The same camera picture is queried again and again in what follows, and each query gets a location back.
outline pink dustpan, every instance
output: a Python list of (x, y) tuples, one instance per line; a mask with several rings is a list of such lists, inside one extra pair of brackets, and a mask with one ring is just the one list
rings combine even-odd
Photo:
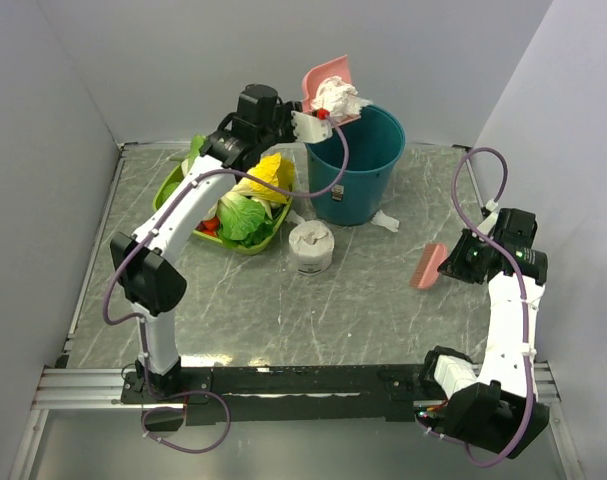
[[(316, 91), (319, 89), (319, 86), (326, 78), (333, 76), (339, 76), (343, 79), (344, 82), (352, 83), (352, 74), (350, 73), (350, 64), (347, 60), (347, 55), (335, 58), (334, 60), (330, 60), (329, 62), (323, 63), (322, 65), (318, 65), (309, 72), (307, 72), (307, 75), (303, 77), (303, 83), (301, 87), (303, 88), (303, 95), (305, 95), (305, 98), (302, 102), (304, 112), (309, 113), (313, 110), (312, 100), (314, 100), (314, 97), (316, 96)], [(350, 117), (347, 120), (341, 122), (341, 125), (353, 122), (354, 120), (358, 120), (359, 118), (361, 118), (360, 115), (357, 115), (356, 117)]]

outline yellow vegetable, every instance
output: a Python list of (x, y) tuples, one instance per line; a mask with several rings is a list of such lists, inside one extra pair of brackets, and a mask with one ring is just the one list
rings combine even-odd
[(265, 213), (268, 217), (270, 217), (270, 220), (272, 220), (272, 207), (270, 207), (270, 202), (268, 202), (267, 200), (263, 200), (262, 198), (257, 198), (257, 197), (252, 197), (250, 198), (250, 200), (254, 200), (255, 202), (260, 203), (263, 208), (265, 209)]
[[(256, 167), (250, 168), (247, 173), (279, 188), (288, 189), (294, 183), (294, 163), (287, 158), (281, 157), (280, 153), (262, 158)], [(287, 197), (282, 193), (277, 193), (247, 178), (241, 179), (232, 191), (247, 197), (267, 200), (268, 202), (281, 204), (287, 202)]]

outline cabbage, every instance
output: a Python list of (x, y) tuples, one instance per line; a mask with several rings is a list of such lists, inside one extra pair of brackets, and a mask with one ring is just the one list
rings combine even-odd
[(265, 209), (265, 213), (267, 214), (268, 217), (270, 217), (270, 220), (272, 220), (272, 207), (270, 206), (270, 202), (268, 202), (267, 200), (264, 200), (262, 198), (258, 198), (258, 197), (252, 197), (250, 200), (252, 200), (254, 202), (259, 202), (261, 205), (263, 205), (263, 208)]
[[(247, 173), (286, 190), (289, 190), (294, 183), (294, 164), (287, 158), (283, 158), (280, 153), (263, 157)], [(288, 200), (282, 193), (275, 192), (248, 178), (242, 178), (232, 191), (246, 197), (260, 198), (276, 204), (285, 204)]]
[(181, 163), (181, 171), (183, 176), (187, 177), (188, 172), (194, 165), (194, 160), (201, 154), (201, 147), (207, 140), (205, 135), (194, 135), (192, 142), (190, 142), (190, 153), (187, 154), (185, 160)]
[(243, 195), (228, 192), (221, 197), (216, 210), (221, 221), (217, 231), (222, 240), (243, 240), (254, 233), (265, 218), (265, 209)]

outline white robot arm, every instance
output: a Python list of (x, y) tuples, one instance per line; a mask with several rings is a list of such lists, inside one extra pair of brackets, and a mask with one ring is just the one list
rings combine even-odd
[[(318, 116), (300, 112), (298, 102), (284, 104), (271, 87), (248, 86), (239, 98), (237, 112), (228, 115), (208, 137), (201, 156), (163, 206), (131, 238), (117, 234), (112, 240), (115, 267), (125, 264), (119, 282), (141, 324), (138, 361), (147, 365), (160, 393), (172, 391), (172, 380), (168, 379), (180, 361), (174, 334), (175, 306), (186, 284), (173, 265), (196, 225), (236, 184), (235, 175), (226, 168), (244, 172), (279, 142), (328, 139), (332, 126), (322, 117), (324, 112)], [(138, 256), (125, 262), (135, 248), (139, 248)]]
[(485, 220), (475, 227), (462, 212), (455, 195), (456, 176), (470, 155), (459, 162), (452, 198), (468, 228), (438, 271), (467, 283), (488, 282), (490, 326), (485, 358), (478, 377), (471, 359), (452, 349), (437, 347), (426, 357), (421, 380), (438, 385), (446, 394), (446, 408), (428, 415), (428, 423), (443, 435), (516, 457), (547, 425), (549, 409), (537, 399), (534, 378), (534, 336), (538, 305), (547, 281), (547, 256), (532, 249), (537, 230), (533, 213), (503, 208), (495, 201), (484, 209)]

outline lettuce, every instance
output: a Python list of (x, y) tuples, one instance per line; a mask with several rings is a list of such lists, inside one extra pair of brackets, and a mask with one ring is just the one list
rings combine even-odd
[(276, 222), (270, 218), (266, 218), (265, 221), (259, 225), (256, 232), (252, 234), (252, 244), (258, 245), (263, 243), (265, 239), (274, 234), (274, 225)]
[(270, 202), (258, 197), (252, 197), (250, 198), (250, 200), (254, 202), (259, 202), (261, 205), (263, 205), (263, 208), (265, 209), (265, 214), (270, 218), (270, 220), (272, 220), (272, 207), (270, 206)]
[(194, 135), (192, 141), (190, 142), (190, 153), (187, 154), (185, 160), (181, 163), (181, 170), (183, 171), (183, 176), (187, 177), (187, 173), (194, 165), (194, 160), (201, 154), (201, 147), (207, 140), (205, 135)]
[(244, 240), (256, 232), (265, 219), (265, 209), (238, 193), (229, 192), (219, 200), (216, 215), (221, 221), (221, 240)]

